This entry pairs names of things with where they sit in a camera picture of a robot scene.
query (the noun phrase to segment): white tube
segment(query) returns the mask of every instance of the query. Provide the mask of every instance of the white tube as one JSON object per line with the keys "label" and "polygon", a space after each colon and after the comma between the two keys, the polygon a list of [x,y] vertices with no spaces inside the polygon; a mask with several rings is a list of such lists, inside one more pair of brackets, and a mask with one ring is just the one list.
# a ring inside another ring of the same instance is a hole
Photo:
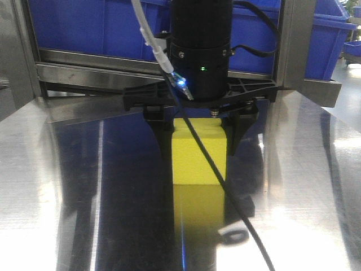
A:
{"label": "white tube", "polygon": [[140,32],[142,33],[146,44],[153,49],[154,56],[159,63],[160,67],[166,73],[174,72],[174,68],[170,63],[166,54],[164,54],[162,48],[157,44],[156,39],[153,36],[153,33],[148,25],[146,16],[144,15],[142,4],[140,0],[131,0],[135,15],[137,16],[138,23],[140,24]]}

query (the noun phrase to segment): blue led light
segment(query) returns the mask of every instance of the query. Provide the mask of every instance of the blue led light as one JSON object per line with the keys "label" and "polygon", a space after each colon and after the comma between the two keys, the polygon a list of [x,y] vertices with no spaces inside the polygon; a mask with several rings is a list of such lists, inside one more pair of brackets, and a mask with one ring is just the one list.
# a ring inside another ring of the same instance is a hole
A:
{"label": "blue led light", "polygon": [[186,82],[184,80],[179,80],[177,82],[178,86],[185,86],[186,85]]}

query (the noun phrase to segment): black cylindrical camera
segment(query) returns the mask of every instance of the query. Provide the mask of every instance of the black cylindrical camera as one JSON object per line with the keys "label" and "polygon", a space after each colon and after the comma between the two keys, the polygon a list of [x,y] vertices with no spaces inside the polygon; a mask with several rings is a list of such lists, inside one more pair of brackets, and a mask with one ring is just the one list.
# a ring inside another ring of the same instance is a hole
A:
{"label": "black cylindrical camera", "polygon": [[171,2],[171,62],[195,101],[215,100],[228,90],[231,25],[232,0]]}

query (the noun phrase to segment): yellow sponge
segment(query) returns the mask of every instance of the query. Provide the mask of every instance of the yellow sponge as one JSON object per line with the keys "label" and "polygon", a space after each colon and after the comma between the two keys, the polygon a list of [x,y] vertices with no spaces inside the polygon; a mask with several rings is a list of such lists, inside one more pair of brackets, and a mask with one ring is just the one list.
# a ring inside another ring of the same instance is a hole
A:
{"label": "yellow sponge", "polygon": [[[226,177],[227,138],[221,119],[190,119],[222,176]],[[219,184],[183,119],[174,119],[172,163],[174,185]]]}

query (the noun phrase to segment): blue plastic bin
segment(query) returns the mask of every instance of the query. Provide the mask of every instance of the blue plastic bin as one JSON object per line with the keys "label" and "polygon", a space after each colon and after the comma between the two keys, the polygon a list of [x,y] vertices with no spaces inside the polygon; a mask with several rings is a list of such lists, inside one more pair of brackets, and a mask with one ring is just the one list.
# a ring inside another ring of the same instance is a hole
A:
{"label": "blue plastic bin", "polygon": [[[266,15],[277,23],[279,10],[263,8]],[[315,16],[306,68],[306,78],[330,80],[337,59],[347,38],[349,30],[356,25]],[[270,51],[275,47],[275,38],[268,27],[252,12],[244,8],[234,9],[232,24],[232,46],[245,44],[256,49]],[[238,49],[230,60],[230,69],[237,71],[271,73],[274,58],[259,58]]]}
{"label": "blue plastic bin", "polygon": [[[154,60],[130,0],[29,0],[40,47]],[[169,29],[167,0],[142,0],[154,33]]]}
{"label": "blue plastic bin", "polygon": [[[248,0],[258,7],[264,9],[280,8],[281,0]],[[339,0],[317,0],[315,18],[323,20],[346,21],[349,18],[348,12],[344,9]]]}
{"label": "blue plastic bin", "polygon": [[345,42],[344,52],[354,56],[361,56],[361,41]]}
{"label": "blue plastic bin", "polygon": [[361,18],[361,7],[354,7],[354,17]]}

